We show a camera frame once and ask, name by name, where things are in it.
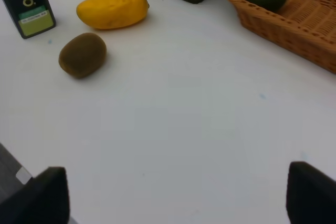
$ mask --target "white table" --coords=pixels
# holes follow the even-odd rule
[[[75,80],[58,54],[92,31],[81,1],[50,0],[58,26],[28,40],[0,5],[0,141],[33,175],[67,169],[79,224],[283,224],[291,161],[336,177],[335,75],[227,0],[148,0],[144,22],[98,32],[108,62]]]

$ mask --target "yellow mango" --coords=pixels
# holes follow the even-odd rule
[[[85,0],[77,6],[81,21],[96,29],[133,25],[147,16],[147,0]]]

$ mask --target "kiwi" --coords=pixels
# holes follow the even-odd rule
[[[105,42],[97,34],[85,33],[63,47],[58,62],[69,75],[83,78],[104,64],[106,53]]]

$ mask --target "bottle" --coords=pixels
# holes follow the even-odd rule
[[[24,39],[56,26],[49,0],[3,0]]]

